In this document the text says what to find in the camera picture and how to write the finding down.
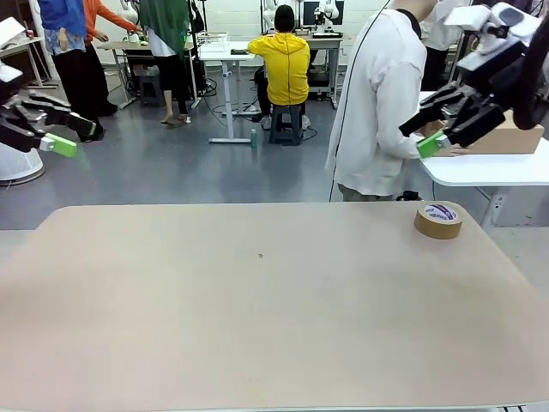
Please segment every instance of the yellow jacket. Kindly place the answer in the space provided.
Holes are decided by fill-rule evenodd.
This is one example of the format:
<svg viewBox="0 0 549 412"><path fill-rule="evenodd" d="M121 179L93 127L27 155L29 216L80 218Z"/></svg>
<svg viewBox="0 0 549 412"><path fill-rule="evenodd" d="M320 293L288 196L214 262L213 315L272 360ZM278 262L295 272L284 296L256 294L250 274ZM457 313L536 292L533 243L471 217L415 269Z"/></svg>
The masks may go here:
<svg viewBox="0 0 549 412"><path fill-rule="evenodd" d="M291 33L277 33L274 37L262 36L252 41L248 50L265 59L271 103L293 106L307 100L311 52L305 40Z"/></svg>

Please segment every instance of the black hair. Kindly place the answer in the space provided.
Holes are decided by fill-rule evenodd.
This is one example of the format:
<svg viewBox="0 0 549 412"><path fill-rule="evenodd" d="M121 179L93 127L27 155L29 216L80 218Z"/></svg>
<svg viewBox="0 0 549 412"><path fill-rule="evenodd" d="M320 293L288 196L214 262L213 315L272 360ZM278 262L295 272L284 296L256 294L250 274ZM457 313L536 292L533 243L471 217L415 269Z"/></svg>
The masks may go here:
<svg viewBox="0 0 549 412"><path fill-rule="evenodd" d="M291 33L295 26L295 14L288 5L281 5L274 15L274 28L280 33Z"/></svg>

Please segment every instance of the roll of tape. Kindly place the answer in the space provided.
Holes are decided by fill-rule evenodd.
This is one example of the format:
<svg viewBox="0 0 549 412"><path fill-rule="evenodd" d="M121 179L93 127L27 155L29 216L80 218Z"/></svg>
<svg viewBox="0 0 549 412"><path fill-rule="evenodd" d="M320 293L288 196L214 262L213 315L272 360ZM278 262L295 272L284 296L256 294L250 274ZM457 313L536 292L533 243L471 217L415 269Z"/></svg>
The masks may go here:
<svg viewBox="0 0 549 412"><path fill-rule="evenodd" d="M433 239L454 239L462 230L460 207L452 202L423 203L415 216L414 226Z"/></svg>

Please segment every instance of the orange shirt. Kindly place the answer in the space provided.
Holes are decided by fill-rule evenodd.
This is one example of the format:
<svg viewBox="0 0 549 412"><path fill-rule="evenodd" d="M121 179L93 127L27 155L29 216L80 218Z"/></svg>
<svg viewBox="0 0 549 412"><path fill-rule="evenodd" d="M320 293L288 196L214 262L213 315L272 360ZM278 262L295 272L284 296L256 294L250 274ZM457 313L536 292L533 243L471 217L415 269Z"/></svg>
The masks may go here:
<svg viewBox="0 0 549 412"><path fill-rule="evenodd" d="M101 0L84 0L84 10L86 11L86 44L90 44L95 36L95 20L97 15L107 19L111 23L116 24L128 31L135 32L139 27L134 23L123 19L110 11L103 5Z"/></svg>

